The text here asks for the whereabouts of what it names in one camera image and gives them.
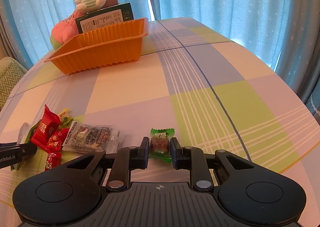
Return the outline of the yellow green candy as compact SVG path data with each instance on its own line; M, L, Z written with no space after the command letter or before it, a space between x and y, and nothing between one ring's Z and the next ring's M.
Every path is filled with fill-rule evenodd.
M67 126L73 120L73 118L69 115L69 109L63 109L59 114L58 117L60 119L60 127Z

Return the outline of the small red candy packet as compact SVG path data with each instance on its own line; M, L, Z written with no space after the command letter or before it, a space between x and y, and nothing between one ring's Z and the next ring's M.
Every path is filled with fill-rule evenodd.
M47 171L47 170L55 168L59 165L61 165L61 153L60 152L51 152L47 156L44 170Z

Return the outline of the orange plastic tray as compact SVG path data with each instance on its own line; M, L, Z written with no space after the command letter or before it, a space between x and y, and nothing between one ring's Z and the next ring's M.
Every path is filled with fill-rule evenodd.
M143 38L149 34L148 18L116 23L81 33L51 54L51 62L69 75L103 66L137 61Z

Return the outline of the blue star curtain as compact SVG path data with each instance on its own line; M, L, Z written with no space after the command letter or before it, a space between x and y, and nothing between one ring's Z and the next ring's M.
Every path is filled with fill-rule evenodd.
M244 46L319 114L319 0L118 0L136 18L193 18ZM1 56L31 68L74 0L1 0Z

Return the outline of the dark green box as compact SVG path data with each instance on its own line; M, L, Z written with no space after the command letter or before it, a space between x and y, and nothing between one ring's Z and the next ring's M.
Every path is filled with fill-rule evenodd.
M131 3L122 3L85 14L75 20L79 33L133 20Z

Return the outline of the green zigzag cushion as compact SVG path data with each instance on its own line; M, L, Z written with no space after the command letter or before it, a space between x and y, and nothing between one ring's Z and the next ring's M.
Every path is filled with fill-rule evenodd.
M1 73L0 73L0 107L3 109L8 100L12 89L20 81L20 79L27 73L27 69L22 66L17 60L11 57L4 57L1 59Z

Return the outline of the large red snack packet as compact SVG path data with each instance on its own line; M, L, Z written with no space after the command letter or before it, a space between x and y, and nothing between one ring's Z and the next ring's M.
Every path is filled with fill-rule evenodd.
M44 105L43 116L40 119L30 141L45 150L49 138L59 127L60 123L61 121L59 116L51 112L47 105Z

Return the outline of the pink green plush toy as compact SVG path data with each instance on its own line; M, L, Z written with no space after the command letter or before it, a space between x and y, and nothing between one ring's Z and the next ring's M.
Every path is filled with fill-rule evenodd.
M58 22L51 31L50 42L54 50L60 48L73 36L79 34L76 19L84 16L85 13L74 11L68 18Z

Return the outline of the clear dark snack packet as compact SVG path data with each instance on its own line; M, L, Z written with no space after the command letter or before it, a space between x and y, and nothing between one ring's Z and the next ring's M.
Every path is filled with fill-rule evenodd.
M62 144L62 150L88 153L103 149L106 154L116 153L123 142L121 131L115 126L92 126L73 121Z

